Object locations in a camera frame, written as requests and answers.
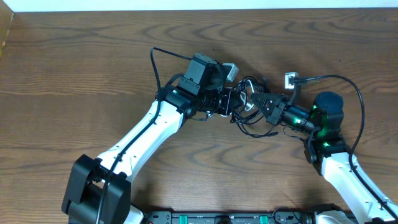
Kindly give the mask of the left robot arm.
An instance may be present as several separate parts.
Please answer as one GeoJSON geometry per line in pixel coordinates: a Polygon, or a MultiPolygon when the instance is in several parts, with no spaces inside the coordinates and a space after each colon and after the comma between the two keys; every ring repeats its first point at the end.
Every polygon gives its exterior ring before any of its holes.
{"type": "Polygon", "coordinates": [[[132,183],[159,146],[197,112],[228,115],[239,95],[227,88],[238,74],[233,63],[202,54],[187,71],[157,92],[146,115],[113,147],[74,163],[61,210],[77,223],[141,223],[144,213],[131,204],[132,183]]]}

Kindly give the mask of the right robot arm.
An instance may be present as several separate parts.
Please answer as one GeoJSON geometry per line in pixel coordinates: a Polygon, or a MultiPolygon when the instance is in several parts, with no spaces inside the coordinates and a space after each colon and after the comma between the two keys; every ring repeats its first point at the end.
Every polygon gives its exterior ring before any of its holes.
{"type": "Polygon", "coordinates": [[[310,110],[278,94],[254,93],[251,101],[268,123],[307,134],[303,142],[307,162],[338,191],[359,223],[397,223],[397,205],[363,171],[340,133],[344,118],[340,95],[321,92],[310,110]]]}

